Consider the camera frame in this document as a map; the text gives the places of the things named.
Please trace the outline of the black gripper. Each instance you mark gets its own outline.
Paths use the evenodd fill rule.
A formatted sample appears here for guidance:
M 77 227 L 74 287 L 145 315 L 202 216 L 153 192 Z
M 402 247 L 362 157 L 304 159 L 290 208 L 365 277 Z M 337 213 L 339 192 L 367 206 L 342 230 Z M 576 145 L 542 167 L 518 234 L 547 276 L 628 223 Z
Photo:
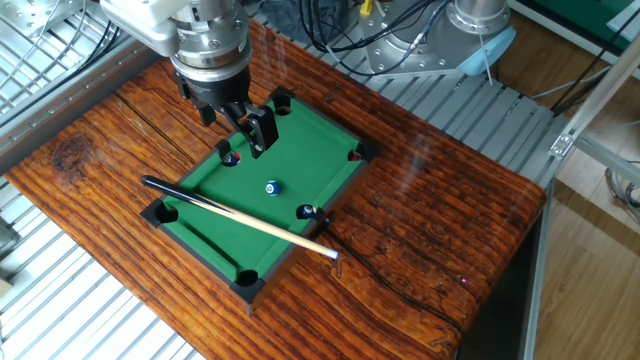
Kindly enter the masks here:
M 185 100 L 192 100 L 204 127 L 216 121 L 213 107 L 221 106 L 224 117 L 249 143 L 254 159 L 279 139 L 273 110 L 249 102 L 251 75 L 248 65 L 242 69 L 235 65 L 220 68 L 195 68 L 180 62 L 172 65 L 180 95 Z

